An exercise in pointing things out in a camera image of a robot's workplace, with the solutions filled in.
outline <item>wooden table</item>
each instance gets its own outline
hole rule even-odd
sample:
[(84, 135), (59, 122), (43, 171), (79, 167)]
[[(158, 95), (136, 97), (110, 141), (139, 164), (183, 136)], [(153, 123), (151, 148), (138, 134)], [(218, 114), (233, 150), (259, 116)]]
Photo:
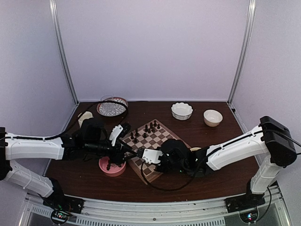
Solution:
[[(81, 103), (71, 122), (89, 104)], [(191, 118), (187, 121), (178, 121), (171, 115), (172, 102), (130, 102), (126, 121), (135, 129), (153, 119), (158, 119), (191, 147), (219, 144), (242, 134), (226, 103), (190, 102), (189, 104), (194, 109)], [(211, 128), (205, 125), (203, 112), (207, 109), (215, 109), (222, 113), (223, 121), (218, 127)], [(95, 118), (105, 121), (107, 131), (110, 131), (121, 119), (121, 116), (103, 117), (97, 113), (96, 107), (90, 111)], [(78, 128), (76, 124), (71, 132)], [(47, 176), (56, 178), (64, 192), (69, 195), (121, 202), (176, 202), (244, 193), (248, 180), (254, 176), (257, 169), (255, 158), (247, 158), (207, 177), (196, 178), (187, 187), (176, 192), (162, 192), (145, 185), (129, 166), (121, 176), (107, 177), (99, 169), (97, 160), (52, 161)], [(153, 184), (173, 188), (186, 183), (187, 180), (189, 180), (187, 175), (178, 172), (166, 173), (156, 179)]]

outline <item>white bowl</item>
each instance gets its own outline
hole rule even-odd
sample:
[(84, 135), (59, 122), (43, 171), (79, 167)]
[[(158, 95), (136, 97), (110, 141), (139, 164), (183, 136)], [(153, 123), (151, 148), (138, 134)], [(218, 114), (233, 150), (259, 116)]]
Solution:
[(189, 104), (181, 102), (172, 105), (171, 112), (174, 118), (178, 120), (187, 120), (191, 117), (193, 109)]
[(207, 110), (204, 112), (204, 122), (207, 126), (216, 127), (222, 121), (222, 114), (216, 110)]

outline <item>plate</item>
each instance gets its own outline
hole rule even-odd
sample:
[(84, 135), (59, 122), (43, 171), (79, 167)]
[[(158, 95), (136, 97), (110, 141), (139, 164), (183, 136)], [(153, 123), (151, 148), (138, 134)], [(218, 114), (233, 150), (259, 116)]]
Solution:
[[(114, 97), (113, 101), (122, 103), (128, 107), (127, 101), (121, 97)], [(97, 112), (102, 116), (113, 117), (113, 116), (120, 115), (125, 111), (126, 111), (126, 108), (119, 104), (112, 103), (112, 106), (110, 107), (110, 109), (108, 109), (108, 107), (105, 107), (103, 104), (97, 105)]]

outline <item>chessboard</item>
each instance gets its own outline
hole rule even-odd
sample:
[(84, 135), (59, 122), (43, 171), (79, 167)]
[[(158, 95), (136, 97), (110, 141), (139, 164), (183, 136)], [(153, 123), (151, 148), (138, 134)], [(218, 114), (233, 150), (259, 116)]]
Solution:
[[(124, 141), (129, 146), (131, 146), (133, 151), (135, 152), (137, 152), (138, 148), (140, 147), (156, 149), (159, 146), (161, 146), (161, 144), (163, 144), (163, 142), (166, 141), (167, 139), (173, 138), (173, 139), (181, 140), (175, 133), (173, 133), (170, 129), (168, 129), (158, 120), (150, 121), (144, 124), (143, 126), (135, 129), (134, 131), (132, 131), (132, 133), (134, 135), (134, 139), (132, 139), (133, 137), (131, 138), (131, 132), (130, 132), (122, 139), (122, 141)], [(128, 160), (127, 162), (135, 171), (135, 173), (140, 177), (140, 179), (146, 184), (146, 182), (141, 176), (141, 170), (140, 170), (143, 161), (140, 158), (135, 157)], [(155, 167), (156, 167), (155, 165), (147, 164), (147, 163), (143, 165), (144, 175), (149, 182), (154, 181), (162, 174), (160, 172), (156, 172)]]

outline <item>red-rimmed plate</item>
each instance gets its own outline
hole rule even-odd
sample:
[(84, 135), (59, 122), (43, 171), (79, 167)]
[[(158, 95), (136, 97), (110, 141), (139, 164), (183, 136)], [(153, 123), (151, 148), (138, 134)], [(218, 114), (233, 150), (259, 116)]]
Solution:
[[(125, 106), (128, 107), (128, 103), (125, 99), (121, 97), (114, 97), (113, 101), (123, 103)], [(126, 111), (126, 108), (119, 104), (114, 103), (103, 103), (97, 105), (97, 112), (100, 115), (107, 116), (107, 117), (113, 117), (122, 114)]]

